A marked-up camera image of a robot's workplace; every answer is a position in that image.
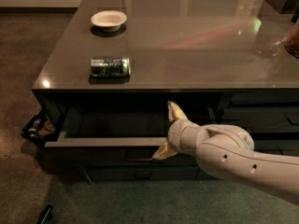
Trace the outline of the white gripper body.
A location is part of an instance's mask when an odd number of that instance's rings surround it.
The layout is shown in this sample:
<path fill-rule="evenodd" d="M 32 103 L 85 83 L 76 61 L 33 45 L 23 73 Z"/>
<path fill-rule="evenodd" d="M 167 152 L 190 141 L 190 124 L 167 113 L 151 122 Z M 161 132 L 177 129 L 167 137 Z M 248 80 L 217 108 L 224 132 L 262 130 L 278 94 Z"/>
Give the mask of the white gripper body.
<path fill-rule="evenodd" d="M 195 155 L 197 146 L 207 139 L 207 131 L 188 119 L 178 119 L 171 126 L 167 135 L 169 146 L 176 152 Z"/>

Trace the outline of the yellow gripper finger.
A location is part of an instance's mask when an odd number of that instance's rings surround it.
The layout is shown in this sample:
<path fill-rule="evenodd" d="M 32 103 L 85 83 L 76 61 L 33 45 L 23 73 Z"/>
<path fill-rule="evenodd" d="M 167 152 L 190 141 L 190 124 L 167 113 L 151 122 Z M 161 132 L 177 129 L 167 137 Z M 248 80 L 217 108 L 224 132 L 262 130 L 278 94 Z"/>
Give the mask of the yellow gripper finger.
<path fill-rule="evenodd" d="M 167 142 L 165 142 L 159 146 L 158 150 L 152 155 L 152 158 L 155 160 L 165 160 L 177 154 L 178 153 L 173 150 Z"/>
<path fill-rule="evenodd" d="M 171 122 L 175 122 L 178 119 L 187 119 L 185 113 L 181 110 L 181 108 L 174 102 L 168 101 L 168 119 Z"/>

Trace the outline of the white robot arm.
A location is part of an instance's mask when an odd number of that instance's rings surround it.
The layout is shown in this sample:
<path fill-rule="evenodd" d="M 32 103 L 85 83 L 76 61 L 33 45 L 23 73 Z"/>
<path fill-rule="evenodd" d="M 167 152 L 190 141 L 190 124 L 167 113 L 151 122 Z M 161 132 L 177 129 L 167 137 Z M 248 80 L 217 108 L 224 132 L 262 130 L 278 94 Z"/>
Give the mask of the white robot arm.
<path fill-rule="evenodd" d="M 234 125 L 191 122 L 180 107 L 169 101 L 171 126 L 166 142 L 154 153 L 164 160 L 179 153 L 194 157 L 208 175 L 234 181 L 299 204 L 299 158 L 254 150 L 247 131 Z"/>

